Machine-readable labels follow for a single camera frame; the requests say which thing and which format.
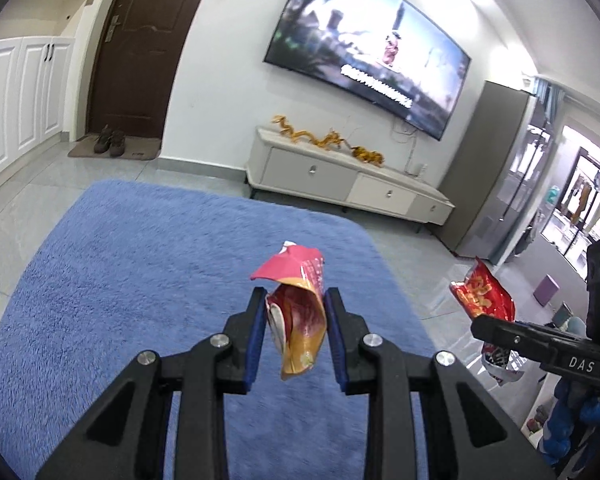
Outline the blue shaggy rug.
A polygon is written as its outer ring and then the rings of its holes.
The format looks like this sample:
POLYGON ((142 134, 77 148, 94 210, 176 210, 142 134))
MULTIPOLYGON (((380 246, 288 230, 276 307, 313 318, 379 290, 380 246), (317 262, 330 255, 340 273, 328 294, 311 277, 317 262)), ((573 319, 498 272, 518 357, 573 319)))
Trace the blue shaggy rug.
MULTIPOLYGON (((434 344, 367 232, 330 214, 241 197, 102 181, 23 272, 0 324, 0 452, 34 479, 66 433, 143 350, 189 350, 245 310, 250 275, 283 242, 321 251, 326 287, 406 352, 434 344)), ((345 396, 327 340, 283 382, 266 340, 248 396, 225 398, 231 479, 362 479, 366 398, 345 396)))

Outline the white TV cabinet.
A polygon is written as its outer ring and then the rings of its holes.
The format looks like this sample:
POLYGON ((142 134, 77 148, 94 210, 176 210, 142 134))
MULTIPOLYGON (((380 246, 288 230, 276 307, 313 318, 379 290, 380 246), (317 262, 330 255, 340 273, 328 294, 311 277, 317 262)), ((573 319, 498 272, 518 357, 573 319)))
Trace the white TV cabinet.
POLYGON ((255 191, 302 197, 347 208, 442 226, 454 205, 436 188, 344 154, 297 143, 257 128, 246 178, 255 191))

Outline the white wall cabinets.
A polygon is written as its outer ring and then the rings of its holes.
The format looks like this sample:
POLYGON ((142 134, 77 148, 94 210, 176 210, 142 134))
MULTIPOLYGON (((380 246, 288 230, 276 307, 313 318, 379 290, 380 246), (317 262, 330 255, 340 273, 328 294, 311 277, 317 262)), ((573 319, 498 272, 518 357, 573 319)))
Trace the white wall cabinets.
POLYGON ((64 128, 74 40, 0 40, 0 174, 64 128))

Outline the grey refrigerator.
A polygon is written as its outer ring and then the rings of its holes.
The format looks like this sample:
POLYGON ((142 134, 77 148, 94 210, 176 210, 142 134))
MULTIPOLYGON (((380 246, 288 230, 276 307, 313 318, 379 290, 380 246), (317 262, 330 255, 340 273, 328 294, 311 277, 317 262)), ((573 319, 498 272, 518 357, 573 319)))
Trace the grey refrigerator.
POLYGON ((484 84, 439 186, 454 209, 436 235, 454 256, 496 263, 504 255, 554 143, 549 94, 484 84))

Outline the wall-mounted television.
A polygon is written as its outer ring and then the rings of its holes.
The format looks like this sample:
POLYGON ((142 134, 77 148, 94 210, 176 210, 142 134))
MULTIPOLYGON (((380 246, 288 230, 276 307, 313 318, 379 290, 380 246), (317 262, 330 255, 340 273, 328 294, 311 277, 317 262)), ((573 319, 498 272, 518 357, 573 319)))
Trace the wall-mounted television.
POLYGON ((436 140, 470 65, 406 0, 287 0, 264 60, 352 93, 436 140))

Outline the red colourful snack bag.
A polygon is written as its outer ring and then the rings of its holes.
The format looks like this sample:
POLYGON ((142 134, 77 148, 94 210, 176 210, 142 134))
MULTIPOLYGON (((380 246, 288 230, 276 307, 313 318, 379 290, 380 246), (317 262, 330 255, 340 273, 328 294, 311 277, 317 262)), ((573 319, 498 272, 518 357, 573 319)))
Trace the red colourful snack bag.
MULTIPOLYGON (((516 308, 512 296, 478 257, 461 282, 451 282, 449 290, 471 321, 480 315, 514 322, 516 308)), ((524 376, 527 360, 512 350, 484 342, 481 364, 499 386, 518 382, 524 376)))

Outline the pair of brown shoes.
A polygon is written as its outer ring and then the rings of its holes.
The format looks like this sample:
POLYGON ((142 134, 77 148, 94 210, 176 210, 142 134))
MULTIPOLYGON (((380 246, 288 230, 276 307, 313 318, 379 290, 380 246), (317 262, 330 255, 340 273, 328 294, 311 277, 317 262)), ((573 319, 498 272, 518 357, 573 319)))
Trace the pair of brown shoes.
POLYGON ((106 126, 99 133, 93 151, 97 155, 108 153, 110 157, 117 158, 124 154, 125 145, 124 133, 106 126))

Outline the golden dragon ornament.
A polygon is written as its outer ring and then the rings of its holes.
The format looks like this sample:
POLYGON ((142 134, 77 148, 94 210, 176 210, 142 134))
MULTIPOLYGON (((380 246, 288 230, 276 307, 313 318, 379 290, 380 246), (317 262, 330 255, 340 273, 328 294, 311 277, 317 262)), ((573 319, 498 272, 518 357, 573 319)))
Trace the golden dragon ornament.
POLYGON ((292 143, 306 141, 316 148, 324 151, 341 150, 345 148, 348 153, 364 164, 370 164, 375 167, 384 166, 385 156, 378 151, 370 151, 362 145, 352 145, 338 131, 330 129, 326 136, 316 136, 309 130, 296 129, 285 115, 274 115, 271 119, 273 125, 279 128, 279 133, 292 143))

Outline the pink yellow snack bag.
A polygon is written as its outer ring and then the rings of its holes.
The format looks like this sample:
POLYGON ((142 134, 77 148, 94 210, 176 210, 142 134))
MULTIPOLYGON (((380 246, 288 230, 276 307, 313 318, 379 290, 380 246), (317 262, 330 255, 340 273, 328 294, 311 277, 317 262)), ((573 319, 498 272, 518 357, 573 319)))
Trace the pink yellow snack bag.
POLYGON ((286 240, 250 278, 270 281, 276 289, 265 297, 266 318, 280 357, 280 378, 312 370, 327 332, 322 253, 286 240))

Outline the purple stool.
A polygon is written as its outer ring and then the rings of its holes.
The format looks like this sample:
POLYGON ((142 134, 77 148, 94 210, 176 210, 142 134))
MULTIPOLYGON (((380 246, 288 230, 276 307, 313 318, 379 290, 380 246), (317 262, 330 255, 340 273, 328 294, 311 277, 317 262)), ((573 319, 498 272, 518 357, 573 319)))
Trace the purple stool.
POLYGON ((546 274, 539 282, 539 285, 535 287, 533 297, 541 307, 546 307, 558 292, 558 283, 550 274, 546 274))

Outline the brown door mat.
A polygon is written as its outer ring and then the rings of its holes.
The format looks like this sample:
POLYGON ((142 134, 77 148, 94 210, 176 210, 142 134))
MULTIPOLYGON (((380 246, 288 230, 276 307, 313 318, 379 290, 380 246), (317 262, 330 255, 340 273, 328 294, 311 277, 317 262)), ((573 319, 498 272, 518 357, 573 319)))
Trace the brown door mat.
POLYGON ((153 160, 158 157, 161 150, 161 140, 156 138, 142 138, 141 136, 125 136, 120 151, 117 145, 111 145, 106 152, 96 153, 94 146, 98 134, 89 134, 69 151, 68 156, 73 158, 120 158, 127 160, 153 160))

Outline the dark brown door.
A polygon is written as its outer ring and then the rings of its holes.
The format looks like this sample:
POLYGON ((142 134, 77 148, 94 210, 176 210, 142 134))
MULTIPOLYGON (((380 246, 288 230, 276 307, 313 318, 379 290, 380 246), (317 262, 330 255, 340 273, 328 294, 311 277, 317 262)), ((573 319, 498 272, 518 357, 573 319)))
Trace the dark brown door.
POLYGON ((175 72, 201 0, 114 0, 102 31, 87 131, 163 136, 175 72))

